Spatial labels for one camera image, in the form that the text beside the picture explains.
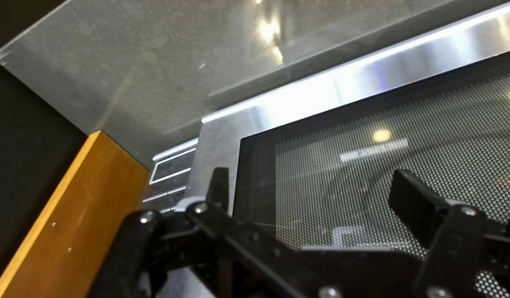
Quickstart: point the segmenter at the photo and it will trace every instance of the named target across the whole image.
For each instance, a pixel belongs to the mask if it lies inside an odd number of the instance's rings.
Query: screw
[[[203,214],[203,212],[206,212],[206,204],[198,204],[198,205],[195,205],[195,207],[193,207],[193,212],[195,212],[195,214]]]
[[[427,288],[427,298],[451,298],[450,291],[440,286]]]
[[[340,293],[334,286],[319,288],[319,298],[340,298]]]
[[[148,222],[152,222],[152,219],[153,219],[153,212],[147,210],[143,214],[140,214],[138,222],[140,224],[148,224]]]
[[[468,217],[473,217],[476,212],[475,212],[475,209],[471,209],[471,207],[461,207],[460,209],[465,215],[468,215]]]

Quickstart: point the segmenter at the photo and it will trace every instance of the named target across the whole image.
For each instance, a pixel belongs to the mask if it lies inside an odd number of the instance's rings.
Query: perforated metal
[[[393,169],[408,169],[450,202],[506,222],[510,76],[415,96],[395,109],[278,144],[276,237],[294,248],[388,247],[423,257],[387,207]],[[476,290],[510,296],[486,273]]]

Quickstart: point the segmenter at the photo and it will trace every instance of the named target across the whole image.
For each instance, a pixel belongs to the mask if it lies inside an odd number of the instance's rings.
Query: black wall
[[[0,0],[0,46],[61,0]],[[0,68],[0,273],[84,134]]]

